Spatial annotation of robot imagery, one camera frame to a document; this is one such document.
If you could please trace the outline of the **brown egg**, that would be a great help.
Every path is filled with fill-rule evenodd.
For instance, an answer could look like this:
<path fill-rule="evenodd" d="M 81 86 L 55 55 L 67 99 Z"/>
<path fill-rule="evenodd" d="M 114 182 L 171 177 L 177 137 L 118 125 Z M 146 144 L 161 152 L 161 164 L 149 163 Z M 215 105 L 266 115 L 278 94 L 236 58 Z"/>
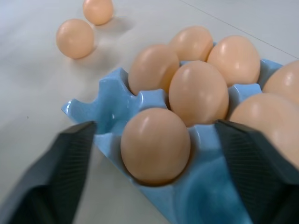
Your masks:
<path fill-rule="evenodd" d="M 228 87 L 213 65 L 188 62 L 177 70 L 171 81 L 169 103 L 186 126 L 211 124 L 227 115 Z"/>
<path fill-rule="evenodd" d="M 84 20 L 69 19 L 59 26 L 56 44 L 65 56 L 72 59 L 83 58 L 94 49 L 93 29 Z"/>
<path fill-rule="evenodd" d="M 169 92 L 171 80 L 179 69 L 175 51 L 166 44 L 154 44 L 143 49 L 134 59 L 128 73 L 131 92 L 163 89 Z"/>
<path fill-rule="evenodd" d="M 203 26 L 191 26 L 178 32 L 169 46 L 175 51 L 180 61 L 206 61 L 213 46 L 210 31 Z"/>
<path fill-rule="evenodd" d="M 229 120 L 261 131 L 289 162 L 299 167 L 299 106 L 282 96 L 261 93 L 242 101 Z"/>
<path fill-rule="evenodd" d="M 184 122 L 168 109 L 136 114 L 121 136 L 121 157 L 128 172 L 145 184 L 160 185 L 179 176 L 191 152 Z"/>
<path fill-rule="evenodd" d="M 228 36 L 211 50 L 207 62 L 218 69 L 227 86 L 253 84 L 260 75 L 260 56 L 246 37 Z"/>
<path fill-rule="evenodd" d="M 280 95 L 299 106 L 299 60 L 275 71 L 263 86 L 263 93 Z"/>
<path fill-rule="evenodd" d="M 109 22 L 114 14 L 112 0 L 85 0 L 83 3 L 85 18 L 94 25 Z"/>

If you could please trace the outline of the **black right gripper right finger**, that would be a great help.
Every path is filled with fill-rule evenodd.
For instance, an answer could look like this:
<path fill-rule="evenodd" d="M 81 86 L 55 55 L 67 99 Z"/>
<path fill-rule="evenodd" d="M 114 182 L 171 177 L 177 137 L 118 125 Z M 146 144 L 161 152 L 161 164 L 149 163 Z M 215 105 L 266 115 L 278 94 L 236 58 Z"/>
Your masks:
<path fill-rule="evenodd" d="M 231 178 L 254 224 L 299 224 L 299 170 L 259 131 L 215 123 Z"/>

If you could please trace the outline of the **blue egg tray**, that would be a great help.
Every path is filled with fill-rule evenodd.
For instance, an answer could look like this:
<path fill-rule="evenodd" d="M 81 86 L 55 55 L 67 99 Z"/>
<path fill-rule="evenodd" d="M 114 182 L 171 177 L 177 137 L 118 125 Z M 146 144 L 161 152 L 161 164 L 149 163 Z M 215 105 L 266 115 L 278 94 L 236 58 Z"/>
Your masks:
<path fill-rule="evenodd" d="M 172 224 L 254 224 L 231 178 L 215 123 L 230 121 L 242 101 L 263 93 L 262 87 L 280 67 L 273 61 L 260 60 L 256 83 L 228 86 L 229 105 L 224 119 L 185 125 L 191 140 L 188 163 L 174 180 L 160 185 L 140 182 L 128 172 L 121 157 L 121 136 L 126 124 L 139 112 L 150 108 L 173 112 L 169 92 L 158 89 L 134 95 L 128 73 L 119 68 L 100 80 L 98 97 L 93 102 L 73 99 L 62 109 L 78 123 L 97 122 L 96 146 Z"/>

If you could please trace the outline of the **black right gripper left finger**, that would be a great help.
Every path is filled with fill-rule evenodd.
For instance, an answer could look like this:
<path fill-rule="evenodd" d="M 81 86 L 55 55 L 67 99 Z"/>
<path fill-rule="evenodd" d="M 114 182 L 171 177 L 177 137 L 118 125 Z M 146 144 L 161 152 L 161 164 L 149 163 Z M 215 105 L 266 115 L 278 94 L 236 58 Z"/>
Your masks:
<path fill-rule="evenodd" d="M 88 121 L 60 132 L 0 206 L 0 224 L 72 224 L 96 128 Z"/>

